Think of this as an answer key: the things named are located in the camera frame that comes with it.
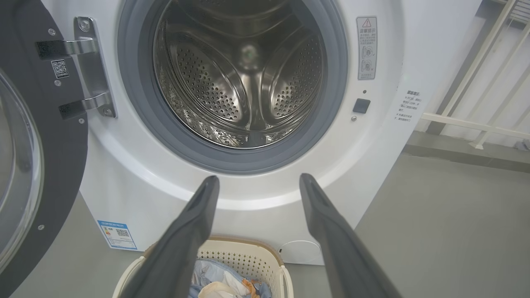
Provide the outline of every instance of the warning triangle icon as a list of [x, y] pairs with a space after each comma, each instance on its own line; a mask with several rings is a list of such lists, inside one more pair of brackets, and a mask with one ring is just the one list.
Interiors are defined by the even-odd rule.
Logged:
[[366, 27], [371, 27], [372, 25], [370, 24], [370, 19], [366, 19], [366, 22], [363, 24], [363, 28], [366, 28]]

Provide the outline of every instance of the clothes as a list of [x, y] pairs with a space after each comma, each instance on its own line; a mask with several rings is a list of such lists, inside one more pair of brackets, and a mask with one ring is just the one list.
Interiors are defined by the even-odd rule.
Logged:
[[188, 298], [272, 298], [272, 293], [266, 283], [249, 281], [223, 263], [200, 259], [195, 262]]
[[240, 298], [231, 287], [221, 282], [213, 282], [200, 291], [198, 298]]

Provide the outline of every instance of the white cloth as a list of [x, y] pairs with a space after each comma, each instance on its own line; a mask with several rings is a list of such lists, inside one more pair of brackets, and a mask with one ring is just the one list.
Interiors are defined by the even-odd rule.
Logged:
[[199, 292], [198, 298], [241, 298], [228, 285], [221, 282], [213, 282]]

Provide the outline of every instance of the gray rubber gasket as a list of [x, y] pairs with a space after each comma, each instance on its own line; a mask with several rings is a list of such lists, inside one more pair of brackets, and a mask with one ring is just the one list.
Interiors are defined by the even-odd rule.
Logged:
[[118, 27], [118, 61], [127, 94], [136, 112], [160, 142], [181, 158], [202, 168], [230, 174], [256, 174], [287, 165], [306, 153], [333, 122], [344, 97], [348, 77], [345, 30], [334, 0], [294, 1], [304, 22], [311, 12], [324, 41], [327, 69], [321, 94], [326, 103], [315, 103], [301, 126], [281, 142], [241, 150], [212, 144], [191, 132], [173, 114], [162, 97], [153, 67], [154, 34], [167, 0], [127, 0]]

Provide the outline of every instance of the sticker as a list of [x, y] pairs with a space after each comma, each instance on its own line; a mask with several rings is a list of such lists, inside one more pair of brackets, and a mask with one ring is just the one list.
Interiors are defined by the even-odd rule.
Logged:
[[56, 78], [69, 77], [68, 68], [66, 68], [66, 63], [64, 59], [53, 60], [51, 65], [54, 67], [54, 73]]
[[377, 64], [377, 18], [360, 16], [357, 18], [357, 36], [359, 37], [358, 80], [375, 79]]
[[98, 221], [101, 231], [110, 246], [115, 248], [137, 249], [126, 224]]
[[408, 90], [394, 115], [394, 120], [411, 122], [416, 118], [421, 102], [420, 92]]

